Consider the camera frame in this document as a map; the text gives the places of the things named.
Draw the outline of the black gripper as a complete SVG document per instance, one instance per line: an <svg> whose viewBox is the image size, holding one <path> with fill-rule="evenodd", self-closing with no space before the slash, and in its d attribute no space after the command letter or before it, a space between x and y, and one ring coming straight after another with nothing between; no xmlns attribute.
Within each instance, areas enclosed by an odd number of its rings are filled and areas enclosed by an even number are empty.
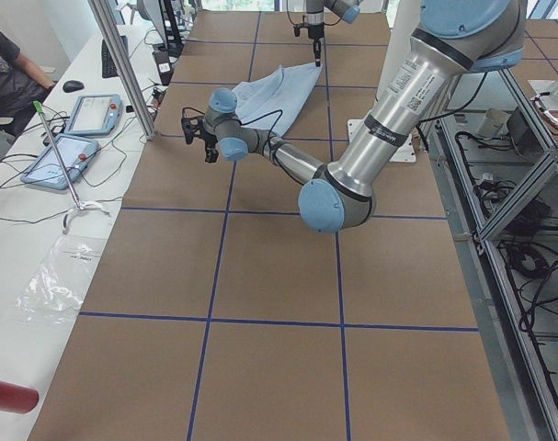
<svg viewBox="0 0 558 441"><path fill-rule="evenodd" d="M325 36L325 24L318 23L306 24L308 38L313 40L313 58L314 64L316 67L320 67L322 65L322 42L321 39Z"/></svg>
<svg viewBox="0 0 558 441"><path fill-rule="evenodd" d="M218 142L217 137L214 134L203 131L201 133L201 138L205 142L205 162L208 164L216 163L219 157L219 152L216 147Z"/></svg>

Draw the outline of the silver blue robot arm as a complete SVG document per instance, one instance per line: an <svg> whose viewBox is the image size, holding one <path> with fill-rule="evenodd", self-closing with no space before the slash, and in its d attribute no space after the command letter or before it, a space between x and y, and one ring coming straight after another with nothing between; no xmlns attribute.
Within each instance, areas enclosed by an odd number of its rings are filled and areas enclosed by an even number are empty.
<svg viewBox="0 0 558 441"><path fill-rule="evenodd" d="M302 28L307 30L308 38L313 41L313 57L316 66L321 65L326 9L348 24L353 23L360 14L359 1L311 0L305 2L302 23L294 25L293 29L295 36L299 35Z"/></svg>
<svg viewBox="0 0 558 441"><path fill-rule="evenodd" d="M373 182L442 86L457 75L519 63L526 9L524 1L421 2L408 55L335 162L324 164L270 130L244 127L229 89L212 94L199 125L201 135L229 161L257 153L301 183L298 207L310 229L338 232L359 226L376 206Z"/></svg>

